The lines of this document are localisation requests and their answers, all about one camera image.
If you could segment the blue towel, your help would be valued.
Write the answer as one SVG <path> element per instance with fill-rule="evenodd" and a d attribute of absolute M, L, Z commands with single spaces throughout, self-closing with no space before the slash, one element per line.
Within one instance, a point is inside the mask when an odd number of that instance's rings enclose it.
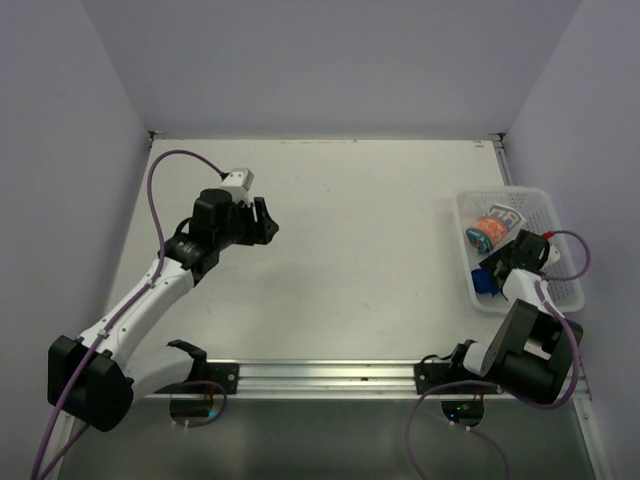
<path fill-rule="evenodd" d="M 474 291 L 478 295 L 495 297 L 500 292 L 500 287 L 495 278 L 482 268 L 472 270 L 471 279 Z"/>

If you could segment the rabbit print towel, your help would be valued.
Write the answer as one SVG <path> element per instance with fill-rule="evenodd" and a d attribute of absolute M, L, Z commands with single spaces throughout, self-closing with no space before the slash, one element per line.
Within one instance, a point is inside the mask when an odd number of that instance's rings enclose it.
<path fill-rule="evenodd" d="M 526 218 L 518 210 L 495 203 L 466 229 L 465 237 L 478 254 L 488 254 L 525 224 Z"/>

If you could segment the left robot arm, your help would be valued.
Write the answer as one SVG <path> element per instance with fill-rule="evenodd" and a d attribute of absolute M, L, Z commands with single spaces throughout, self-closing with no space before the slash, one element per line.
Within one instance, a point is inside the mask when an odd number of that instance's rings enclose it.
<path fill-rule="evenodd" d="M 266 201 L 238 200 L 228 190 L 206 189 L 190 217 L 162 242 L 157 259 L 117 306 L 77 338 L 60 336 L 48 351 L 47 400 L 59 411 L 107 432 L 143 396 L 180 386 L 193 393 L 209 385 L 203 349 L 168 342 L 151 362 L 134 351 L 178 300 L 234 246 L 269 244 L 279 226 Z"/>

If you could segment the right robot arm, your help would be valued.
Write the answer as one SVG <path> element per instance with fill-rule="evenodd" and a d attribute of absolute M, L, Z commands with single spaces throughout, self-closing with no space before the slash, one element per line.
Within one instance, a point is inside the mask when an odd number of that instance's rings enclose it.
<path fill-rule="evenodd" d="M 545 273 L 552 257 L 551 239 L 557 235 L 581 243 L 585 265 L 580 272 L 566 277 Z M 568 230 L 539 235 L 522 229 L 483 259 L 478 272 L 508 301 L 509 311 L 490 345 L 468 340 L 456 346 L 445 369 L 449 387 L 464 393 L 481 381 L 540 409 L 567 403 L 579 380 L 583 329 L 561 313 L 548 285 L 579 279 L 590 262 L 586 241 Z"/>

